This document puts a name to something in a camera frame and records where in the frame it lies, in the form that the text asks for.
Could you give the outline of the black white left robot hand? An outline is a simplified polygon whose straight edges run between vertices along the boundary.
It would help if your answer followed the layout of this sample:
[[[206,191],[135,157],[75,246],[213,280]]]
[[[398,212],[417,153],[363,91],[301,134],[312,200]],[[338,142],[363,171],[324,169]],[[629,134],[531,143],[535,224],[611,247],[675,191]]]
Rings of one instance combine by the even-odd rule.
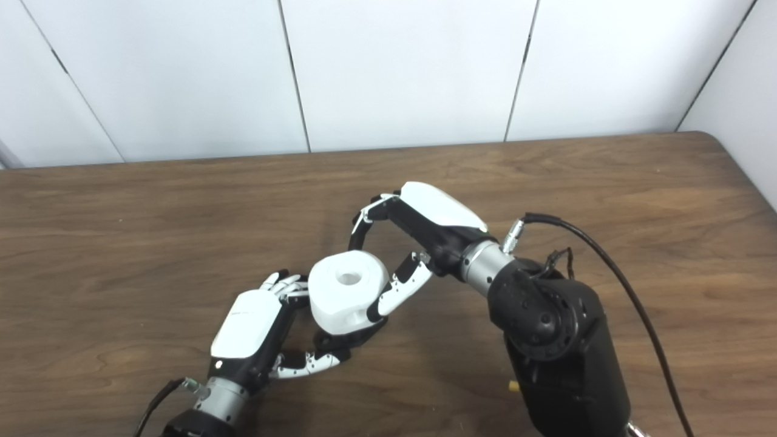
[[[308,305],[307,277],[287,270],[236,297],[211,344],[208,395],[192,408],[199,421],[233,430],[247,403],[273,380],[311,376],[351,358],[348,348],[282,352],[297,311]]]

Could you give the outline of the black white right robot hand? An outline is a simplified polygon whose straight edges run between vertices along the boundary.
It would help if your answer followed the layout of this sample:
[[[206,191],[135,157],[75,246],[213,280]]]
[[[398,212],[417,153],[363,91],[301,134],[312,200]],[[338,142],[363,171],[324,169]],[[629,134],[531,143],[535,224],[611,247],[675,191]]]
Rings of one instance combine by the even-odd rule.
[[[427,183],[408,181],[398,191],[373,197],[353,219],[349,251],[361,251],[372,224],[384,220],[422,251],[411,252],[367,305],[369,322],[382,321],[432,276],[452,276],[486,297],[499,272],[513,261],[480,216]]]

